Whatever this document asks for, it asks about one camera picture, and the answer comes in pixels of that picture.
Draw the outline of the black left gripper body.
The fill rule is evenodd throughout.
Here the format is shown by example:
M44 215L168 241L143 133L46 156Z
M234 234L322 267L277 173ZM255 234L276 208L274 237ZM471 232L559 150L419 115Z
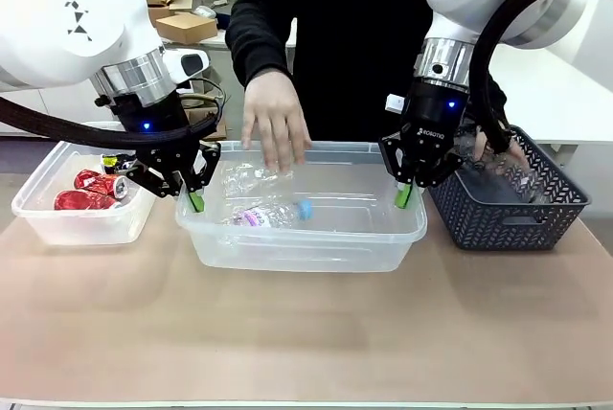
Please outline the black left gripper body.
M125 131L147 141L134 149L136 160L122 171L128 177L197 177L201 124L191 124L180 96L172 91L149 106L133 93L118 96L111 110Z

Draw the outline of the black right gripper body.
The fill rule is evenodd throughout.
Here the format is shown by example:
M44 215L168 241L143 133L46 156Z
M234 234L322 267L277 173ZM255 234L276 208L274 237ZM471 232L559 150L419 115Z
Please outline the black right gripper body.
M455 153L454 138L467 103L468 94L462 90L425 80L412 84L401 115L400 139L413 183L420 165L433 164L446 153Z

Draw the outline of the person's left hand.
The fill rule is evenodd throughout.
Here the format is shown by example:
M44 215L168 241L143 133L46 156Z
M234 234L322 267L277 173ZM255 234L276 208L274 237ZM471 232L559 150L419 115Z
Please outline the person's left hand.
M529 161L520 145L515 139L511 140L509 148L504 153L495 153L490 146L486 133L477 126L473 161L481 163L488 169L502 171L504 167L516 166L522 171L529 171Z

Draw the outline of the person's right hand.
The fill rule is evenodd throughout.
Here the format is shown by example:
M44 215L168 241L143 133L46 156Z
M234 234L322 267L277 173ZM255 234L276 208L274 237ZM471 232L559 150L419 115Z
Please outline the person's right hand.
M279 70L258 72L245 87L241 132L245 149L255 131L270 170L288 171L292 163L305 161L311 138L303 108L292 81Z

